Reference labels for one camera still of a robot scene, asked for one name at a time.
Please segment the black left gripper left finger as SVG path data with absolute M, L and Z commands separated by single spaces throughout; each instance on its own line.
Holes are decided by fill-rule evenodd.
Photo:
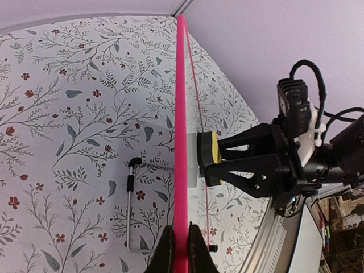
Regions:
M 175 232 L 166 226 L 145 273 L 173 273 L 175 265 Z

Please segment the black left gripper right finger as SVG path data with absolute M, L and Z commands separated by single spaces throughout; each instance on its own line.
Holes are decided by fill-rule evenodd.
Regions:
M 188 272 L 218 273 L 198 225 L 190 223 L 188 229 Z

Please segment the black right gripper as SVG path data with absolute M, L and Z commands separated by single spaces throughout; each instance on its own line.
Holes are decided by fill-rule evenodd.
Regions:
M 237 135 L 220 139 L 223 159 L 205 168 L 207 178 L 227 182 L 250 196 L 272 198 L 276 212 L 290 218 L 321 184 L 309 181 L 297 147 L 277 125 L 261 123 Z

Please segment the pink framed whiteboard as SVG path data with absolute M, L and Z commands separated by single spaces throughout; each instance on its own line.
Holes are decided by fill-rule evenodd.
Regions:
M 185 16 L 179 15 L 175 98 L 175 272 L 192 272 L 192 261 L 188 258 L 190 225 L 208 229 L 205 181 L 197 161 L 197 134 L 202 130 L 202 121 L 191 41 Z

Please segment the yellow whiteboard eraser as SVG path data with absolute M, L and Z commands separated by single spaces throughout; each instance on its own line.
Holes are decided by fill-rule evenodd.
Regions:
M 197 133 L 197 161 L 200 175 L 205 179 L 205 184 L 208 187 L 222 185 L 221 179 L 208 175 L 206 172 L 209 166 L 222 161 L 215 131 Z

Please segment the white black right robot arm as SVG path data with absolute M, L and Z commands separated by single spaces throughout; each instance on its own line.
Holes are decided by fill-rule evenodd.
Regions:
M 217 139 L 214 131 L 198 133 L 197 158 L 206 185 L 229 183 L 254 198 L 270 198 L 288 217 L 294 198 L 311 197 L 324 184 L 363 184 L 363 118 L 348 119 L 347 128 L 325 142 L 326 86 L 319 67 L 295 63 L 278 81 L 279 114 L 271 123 Z

